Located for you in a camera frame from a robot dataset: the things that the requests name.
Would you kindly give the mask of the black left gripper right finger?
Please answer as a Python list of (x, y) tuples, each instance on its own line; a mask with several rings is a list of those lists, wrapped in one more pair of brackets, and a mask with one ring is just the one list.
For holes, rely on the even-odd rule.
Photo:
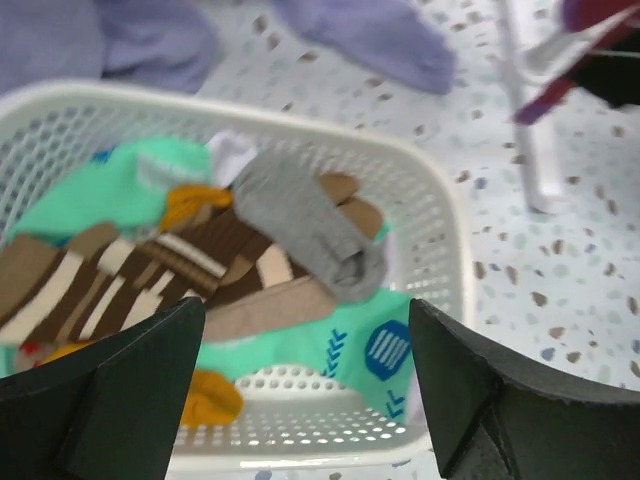
[(441, 478), (638, 478), (638, 392), (537, 362), (424, 300), (409, 330)]

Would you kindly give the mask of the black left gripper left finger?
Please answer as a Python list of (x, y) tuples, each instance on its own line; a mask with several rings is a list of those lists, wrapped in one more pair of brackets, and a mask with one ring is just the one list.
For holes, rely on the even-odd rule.
[(4, 479), (162, 479), (200, 349), (187, 298), (1, 381)]

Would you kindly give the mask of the brown patterned sock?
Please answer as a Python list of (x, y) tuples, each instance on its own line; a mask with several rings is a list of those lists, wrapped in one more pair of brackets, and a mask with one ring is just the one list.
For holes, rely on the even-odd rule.
[(213, 309), (305, 274), (231, 208), (203, 207), (140, 243), (110, 223), (63, 247), (19, 234), (1, 252), (1, 340), (96, 340), (185, 297)]
[(321, 320), (338, 301), (310, 276), (269, 287), (207, 312), (202, 341), (237, 340)]

